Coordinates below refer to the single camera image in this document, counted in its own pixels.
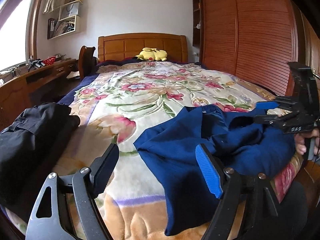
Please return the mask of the person's right hand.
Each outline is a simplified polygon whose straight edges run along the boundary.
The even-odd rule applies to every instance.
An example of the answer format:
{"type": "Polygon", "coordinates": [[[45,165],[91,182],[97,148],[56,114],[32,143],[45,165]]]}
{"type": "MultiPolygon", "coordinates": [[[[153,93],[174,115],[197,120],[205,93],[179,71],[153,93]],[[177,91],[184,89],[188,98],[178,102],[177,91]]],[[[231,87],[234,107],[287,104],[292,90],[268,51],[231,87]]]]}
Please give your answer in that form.
{"type": "Polygon", "coordinates": [[[314,155],[318,155],[319,154],[319,130],[317,128],[314,129],[312,132],[295,134],[294,139],[295,139],[296,151],[301,155],[304,155],[307,152],[306,145],[305,145],[306,138],[315,138],[315,146],[313,148],[313,153],[314,155]]]}

